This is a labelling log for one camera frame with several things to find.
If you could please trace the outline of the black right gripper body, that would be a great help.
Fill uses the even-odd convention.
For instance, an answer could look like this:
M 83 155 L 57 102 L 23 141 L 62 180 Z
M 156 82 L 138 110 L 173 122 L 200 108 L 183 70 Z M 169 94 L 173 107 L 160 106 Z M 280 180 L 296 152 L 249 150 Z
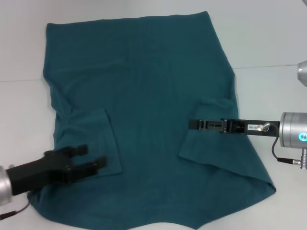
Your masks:
M 259 131 L 258 126 L 266 123 L 270 124 L 269 127 Z M 280 121 L 227 119 L 225 120 L 225 132 L 229 134 L 278 137 L 279 125 Z

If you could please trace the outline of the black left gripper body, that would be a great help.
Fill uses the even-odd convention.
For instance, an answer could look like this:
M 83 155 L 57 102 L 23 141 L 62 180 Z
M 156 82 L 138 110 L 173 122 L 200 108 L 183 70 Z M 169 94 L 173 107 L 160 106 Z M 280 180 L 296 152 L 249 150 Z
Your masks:
M 36 161 L 7 169 L 14 196 L 41 189 L 52 183 L 65 183 L 66 173 L 73 167 L 75 148 L 50 150 Z

